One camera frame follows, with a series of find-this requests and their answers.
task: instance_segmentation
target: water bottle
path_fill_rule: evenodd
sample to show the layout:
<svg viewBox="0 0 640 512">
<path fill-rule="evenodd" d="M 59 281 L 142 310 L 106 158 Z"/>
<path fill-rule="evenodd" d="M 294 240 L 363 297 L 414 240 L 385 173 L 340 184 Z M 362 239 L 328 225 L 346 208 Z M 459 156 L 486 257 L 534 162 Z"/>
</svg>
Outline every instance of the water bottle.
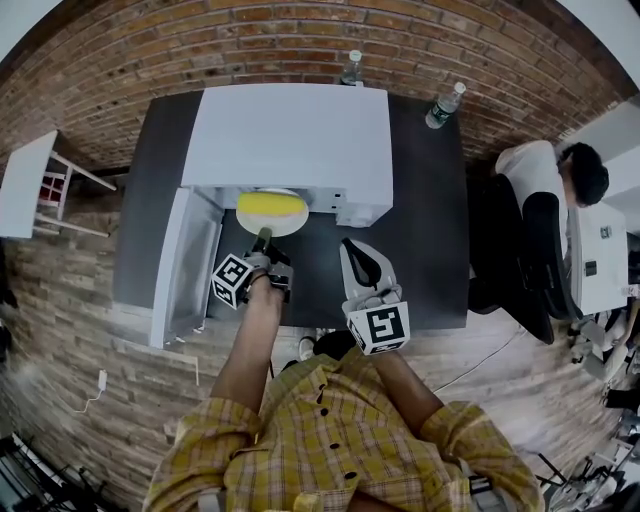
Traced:
<svg viewBox="0 0 640 512">
<path fill-rule="evenodd" d="M 340 75 L 342 85 L 362 85 L 362 52 L 351 50 L 349 52 L 349 62 L 347 62 Z"/>
<path fill-rule="evenodd" d="M 425 121 L 429 128 L 437 130 L 442 128 L 442 125 L 447 122 L 447 119 L 451 117 L 462 101 L 462 95 L 467 90 L 467 87 L 462 83 L 456 83 L 453 88 L 453 92 L 449 94 L 441 94 L 438 96 L 436 104 L 429 110 Z"/>
</svg>

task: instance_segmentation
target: black hair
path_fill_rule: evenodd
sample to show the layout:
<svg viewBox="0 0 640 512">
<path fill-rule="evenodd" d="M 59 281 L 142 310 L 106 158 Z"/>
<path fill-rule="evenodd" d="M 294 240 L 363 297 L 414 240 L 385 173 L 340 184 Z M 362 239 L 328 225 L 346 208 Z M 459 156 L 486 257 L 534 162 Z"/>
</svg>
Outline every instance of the black hair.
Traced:
<svg viewBox="0 0 640 512">
<path fill-rule="evenodd" d="M 609 171 L 602 165 L 600 155 L 588 144 L 578 142 L 565 149 L 560 160 L 564 162 L 569 157 L 576 200 L 584 206 L 598 203 L 609 188 Z"/>
</svg>

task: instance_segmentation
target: desk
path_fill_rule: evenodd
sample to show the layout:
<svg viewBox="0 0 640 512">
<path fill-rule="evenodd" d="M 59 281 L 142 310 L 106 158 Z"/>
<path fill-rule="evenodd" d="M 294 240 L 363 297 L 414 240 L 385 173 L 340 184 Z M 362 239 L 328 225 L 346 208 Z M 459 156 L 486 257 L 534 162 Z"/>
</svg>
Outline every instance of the desk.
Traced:
<svg viewBox="0 0 640 512">
<path fill-rule="evenodd" d="M 0 236 L 31 238 L 44 173 L 58 132 L 11 153 L 0 188 Z"/>
<path fill-rule="evenodd" d="M 152 102 L 140 134 L 121 213 L 114 273 L 118 302 L 150 308 L 162 238 L 186 158 L 198 103 L 194 92 Z M 464 327 L 469 279 L 468 213 L 457 119 L 430 130 L 423 101 L 389 96 L 394 206 L 371 228 L 336 226 L 335 216 L 312 214 L 305 227 L 276 241 L 295 271 L 283 324 L 342 327 L 345 300 L 339 262 L 344 236 L 370 243 L 392 262 L 413 329 Z M 149 187 L 154 192 L 149 194 Z M 218 257 L 242 254 L 253 235 L 228 211 Z M 238 313 L 210 301 L 209 316 Z"/>
</svg>

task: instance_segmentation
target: dark table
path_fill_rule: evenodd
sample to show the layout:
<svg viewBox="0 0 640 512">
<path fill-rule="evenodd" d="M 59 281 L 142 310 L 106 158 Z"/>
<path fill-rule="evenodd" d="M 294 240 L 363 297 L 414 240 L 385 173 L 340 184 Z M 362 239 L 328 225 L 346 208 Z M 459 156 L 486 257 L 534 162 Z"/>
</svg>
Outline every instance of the dark table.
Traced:
<svg viewBox="0 0 640 512">
<path fill-rule="evenodd" d="M 120 215 L 113 279 L 117 302 L 153 307 L 164 233 L 201 97 L 199 91 L 151 102 Z M 283 324 L 344 328 L 339 245 L 348 236 L 389 258 L 409 303 L 412 329 L 465 326 L 469 246 L 460 130 L 455 116 L 442 129 L 430 130 L 424 121 L 428 107 L 389 95 L 394 206 L 371 228 L 339 227 L 333 215 L 312 213 L 299 232 L 276 239 L 295 271 Z M 242 255 L 252 241 L 235 212 L 227 212 L 216 265 L 230 252 Z M 211 296 L 208 315 L 239 317 Z"/>
<path fill-rule="evenodd" d="M 334 215 L 312 213 L 300 231 L 274 239 L 294 268 L 284 325 L 344 328 L 339 247 L 350 237 L 389 258 L 409 303 L 412 329 L 465 326 L 469 237 L 460 130 L 455 117 L 440 130 L 429 129 L 427 109 L 426 102 L 389 95 L 393 208 L 373 226 L 341 227 Z M 242 256 L 253 239 L 235 211 L 227 211 L 216 266 L 229 253 Z M 239 315 L 210 295 L 207 316 L 230 320 Z"/>
</svg>

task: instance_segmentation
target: white desk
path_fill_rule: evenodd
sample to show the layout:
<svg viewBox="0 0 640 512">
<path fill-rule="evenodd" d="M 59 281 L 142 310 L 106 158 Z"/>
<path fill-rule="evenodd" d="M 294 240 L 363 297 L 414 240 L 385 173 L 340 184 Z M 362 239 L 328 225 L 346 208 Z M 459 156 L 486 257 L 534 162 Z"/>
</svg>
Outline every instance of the white desk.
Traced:
<svg viewBox="0 0 640 512">
<path fill-rule="evenodd" d="M 574 208 L 569 211 L 569 229 L 571 294 L 577 306 L 585 315 L 626 306 L 629 270 L 624 215 L 604 203 Z"/>
<path fill-rule="evenodd" d="M 107 233 L 64 222 L 59 218 L 37 212 L 40 188 L 50 158 L 67 167 L 64 188 L 61 191 L 63 204 L 73 171 L 83 174 L 111 190 L 116 190 L 113 185 L 53 151 L 57 136 L 58 131 L 54 130 L 11 153 L 0 188 L 0 237 L 31 238 L 34 231 L 56 234 L 54 230 L 36 225 L 36 221 L 92 235 L 109 236 Z"/>
</svg>

